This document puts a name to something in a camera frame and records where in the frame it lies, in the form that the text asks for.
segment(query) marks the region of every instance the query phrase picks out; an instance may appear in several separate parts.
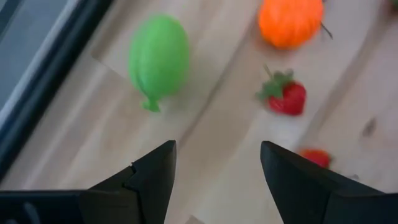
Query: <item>toy fruit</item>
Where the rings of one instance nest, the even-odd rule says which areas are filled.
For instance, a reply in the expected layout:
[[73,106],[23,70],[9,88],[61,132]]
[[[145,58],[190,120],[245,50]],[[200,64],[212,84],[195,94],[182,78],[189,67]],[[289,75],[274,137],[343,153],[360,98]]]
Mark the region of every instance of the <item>toy fruit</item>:
[[321,149],[315,149],[315,148],[305,148],[302,149],[299,154],[310,160],[311,162],[316,163],[320,167],[329,168],[331,157],[329,153],[321,150]]
[[160,111],[157,102],[183,85],[188,64],[188,37],[179,21],[159,15],[141,25],[130,48],[129,76],[147,97],[143,107]]
[[304,86],[293,79],[293,70],[271,74],[267,65],[264,68],[270,79],[262,84],[262,90],[257,94],[259,98],[276,113],[291,116],[302,114],[307,94]]
[[279,49],[293,49],[321,28],[322,0],[265,0],[258,23],[263,38]]

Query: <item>orange pumpkin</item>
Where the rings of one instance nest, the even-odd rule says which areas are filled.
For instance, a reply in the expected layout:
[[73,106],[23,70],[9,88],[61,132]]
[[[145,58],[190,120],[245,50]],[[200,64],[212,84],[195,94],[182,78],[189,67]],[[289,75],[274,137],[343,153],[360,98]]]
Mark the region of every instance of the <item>orange pumpkin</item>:
[[263,38],[279,49],[294,49],[321,28],[322,0],[265,0],[259,11]]

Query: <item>strawberry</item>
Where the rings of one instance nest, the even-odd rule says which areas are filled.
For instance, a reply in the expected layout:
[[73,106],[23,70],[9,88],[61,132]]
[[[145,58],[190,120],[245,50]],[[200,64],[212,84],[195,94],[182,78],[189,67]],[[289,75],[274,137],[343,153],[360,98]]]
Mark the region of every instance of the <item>strawberry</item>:
[[328,169],[331,161],[329,153],[321,149],[307,148],[299,152],[299,154],[308,159],[309,161],[316,163],[318,166]]
[[285,73],[276,71],[271,74],[267,65],[264,66],[270,79],[263,83],[258,93],[261,100],[276,113],[297,116],[303,113],[306,91],[302,84],[293,79],[293,70]]

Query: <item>wooden table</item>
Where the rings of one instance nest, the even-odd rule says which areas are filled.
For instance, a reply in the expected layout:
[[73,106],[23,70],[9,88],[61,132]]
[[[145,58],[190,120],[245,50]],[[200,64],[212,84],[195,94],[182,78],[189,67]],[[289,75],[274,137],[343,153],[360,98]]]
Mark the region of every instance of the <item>wooden table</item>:
[[[373,53],[379,35],[371,34],[384,30],[379,26],[384,17],[378,0],[328,1],[323,22],[334,39],[319,32],[297,50],[278,51],[258,33],[260,4],[116,1],[2,188],[88,188],[176,139],[177,173],[166,223],[185,223],[191,216],[206,224],[282,223],[261,170],[260,143],[291,150],[301,144],[329,147],[317,134],[333,117],[347,83],[357,79],[353,71]],[[192,66],[185,88],[153,114],[140,108],[142,96],[126,79],[126,60],[131,34],[158,12],[181,20]],[[270,113],[255,99],[263,63],[295,70],[308,91],[302,116]],[[344,166],[338,160],[333,168]]]

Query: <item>pumpkin stem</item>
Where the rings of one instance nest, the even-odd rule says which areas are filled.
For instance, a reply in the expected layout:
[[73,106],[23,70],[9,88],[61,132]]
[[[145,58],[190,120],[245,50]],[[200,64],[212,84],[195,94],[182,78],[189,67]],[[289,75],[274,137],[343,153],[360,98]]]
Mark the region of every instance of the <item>pumpkin stem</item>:
[[272,72],[269,70],[269,68],[266,64],[264,64],[264,70],[266,71],[269,79],[272,80],[273,79]]
[[328,33],[330,39],[333,40],[333,34],[331,34],[331,32],[328,30],[328,28],[325,27],[325,25],[323,25],[322,22],[321,22],[321,26],[322,26],[322,28],[326,31],[326,33]]

